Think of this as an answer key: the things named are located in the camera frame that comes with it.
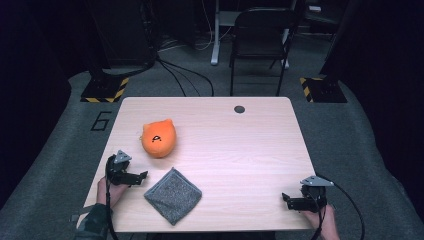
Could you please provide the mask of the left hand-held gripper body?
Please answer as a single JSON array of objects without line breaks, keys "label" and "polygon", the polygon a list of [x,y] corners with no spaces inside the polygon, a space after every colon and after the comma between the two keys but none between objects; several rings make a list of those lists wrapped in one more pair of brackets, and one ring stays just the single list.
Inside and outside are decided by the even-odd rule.
[{"label": "left hand-held gripper body", "polygon": [[114,185],[133,185],[130,174],[127,172],[131,157],[119,150],[110,156],[106,163],[106,178]]}]

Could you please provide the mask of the black cabinet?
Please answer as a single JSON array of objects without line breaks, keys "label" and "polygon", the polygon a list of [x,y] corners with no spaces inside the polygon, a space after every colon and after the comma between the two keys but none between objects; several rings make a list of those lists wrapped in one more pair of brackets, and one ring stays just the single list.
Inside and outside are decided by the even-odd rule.
[{"label": "black cabinet", "polygon": [[149,11],[144,0],[88,0],[110,67],[154,63]]}]

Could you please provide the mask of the black folding chair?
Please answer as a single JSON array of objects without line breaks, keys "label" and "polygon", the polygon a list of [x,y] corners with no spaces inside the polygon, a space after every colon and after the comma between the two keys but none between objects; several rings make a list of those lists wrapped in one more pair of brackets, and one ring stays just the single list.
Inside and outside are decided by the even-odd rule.
[{"label": "black folding chair", "polygon": [[280,94],[285,65],[299,15],[287,8],[255,7],[241,12],[235,20],[229,67],[230,95],[234,93],[235,62],[244,60],[271,60],[281,64],[276,96]]}]

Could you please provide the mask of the grey tape strip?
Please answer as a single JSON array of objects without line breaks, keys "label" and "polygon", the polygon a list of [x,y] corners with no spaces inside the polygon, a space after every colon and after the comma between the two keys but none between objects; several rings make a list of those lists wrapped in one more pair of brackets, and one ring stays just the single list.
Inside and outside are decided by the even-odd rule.
[{"label": "grey tape strip", "polygon": [[69,221],[70,222],[77,222],[81,215],[89,213],[92,208],[93,208],[93,205],[86,206],[86,207],[79,209],[76,213],[74,213],[70,216]]}]

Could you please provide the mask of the orange plush toy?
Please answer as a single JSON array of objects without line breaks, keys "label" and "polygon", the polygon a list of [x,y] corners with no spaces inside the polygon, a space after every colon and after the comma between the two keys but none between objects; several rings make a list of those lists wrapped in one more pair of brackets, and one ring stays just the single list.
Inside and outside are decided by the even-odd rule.
[{"label": "orange plush toy", "polygon": [[143,149],[154,158],[167,156],[176,145],[176,130],[171,119],[143,125]]}]

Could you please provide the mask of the black striped stand base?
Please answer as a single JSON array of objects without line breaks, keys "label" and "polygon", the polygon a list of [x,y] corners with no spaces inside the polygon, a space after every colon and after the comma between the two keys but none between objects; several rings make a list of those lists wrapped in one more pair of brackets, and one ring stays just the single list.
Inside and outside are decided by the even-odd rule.
[{"label": "black striped stand base", "polygon": [[310,103],[346,103],[344,96],[337,82],[331,83],[323,78],[300,79],[303,93]]},{"label": "black striped stand base", "polygon": [[103,84],[91,80],[83,90],[80,101],[90,103],[118,102],[128,82],[128,78],[112,78]]}]

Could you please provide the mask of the grey cloth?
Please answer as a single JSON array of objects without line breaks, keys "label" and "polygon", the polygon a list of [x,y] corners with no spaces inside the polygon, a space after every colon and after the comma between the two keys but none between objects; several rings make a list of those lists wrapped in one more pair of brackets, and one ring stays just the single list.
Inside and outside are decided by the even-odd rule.
[{"label": "grey cloth", "polygon": [[172,168],[144,194],[144,198],[171,225],[187,216],[202,198],[202,191]]}]

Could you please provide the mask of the person's right hand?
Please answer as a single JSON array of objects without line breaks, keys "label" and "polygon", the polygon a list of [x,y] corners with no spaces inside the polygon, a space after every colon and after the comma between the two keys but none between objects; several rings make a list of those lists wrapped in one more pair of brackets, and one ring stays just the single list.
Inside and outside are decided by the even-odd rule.
[{"label": "person's right hand", "polygon": [[301,211],[301,214],[309,221],[311,226],[315,229],[321,227],[322,240],[340,240],[338,234],[335,211],[331,205],[327,205],[321,211],[323,221],[320,221],[319,214],[310,211]]}]

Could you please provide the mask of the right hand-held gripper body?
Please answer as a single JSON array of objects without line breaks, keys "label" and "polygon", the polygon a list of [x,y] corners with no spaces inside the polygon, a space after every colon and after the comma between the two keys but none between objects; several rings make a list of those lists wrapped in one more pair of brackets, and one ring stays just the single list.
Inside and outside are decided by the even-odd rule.
[{"label": "right hand-held gripper body", "polygon": [[333,187],[332,181],[318,176],[310,176],[300,181],[303,195],[302,211],[317,213],[327,205],[326,188]]}]

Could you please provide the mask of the white desk leg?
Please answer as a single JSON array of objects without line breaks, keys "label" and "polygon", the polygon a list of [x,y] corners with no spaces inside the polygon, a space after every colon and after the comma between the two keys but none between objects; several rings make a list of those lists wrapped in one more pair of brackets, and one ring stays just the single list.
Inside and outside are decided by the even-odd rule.
[{"label": "white desk leg", "polygon": [[219,0],[215,0],[215,10],[214,10],[214,41],[213,41],[213,50],[211,55],[210,63],[212,66],[217,66],[219,63],[219,53],[220,53],[220,8]]}]

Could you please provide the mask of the person's left hand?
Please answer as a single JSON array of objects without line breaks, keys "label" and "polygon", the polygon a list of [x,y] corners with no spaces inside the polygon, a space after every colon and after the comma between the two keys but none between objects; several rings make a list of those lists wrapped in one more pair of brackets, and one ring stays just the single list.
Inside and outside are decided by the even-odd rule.
[{"label": "person's left hand", "polygon": [[110,207],[113,208],[120,198],[124,195],[126,190],[129,188],[128,185],[114,185],[107,186],[107,180],[102,177],[97,184],[97,196],[96,202],[98,204],[107,204],[107,194],[110,195]]}]

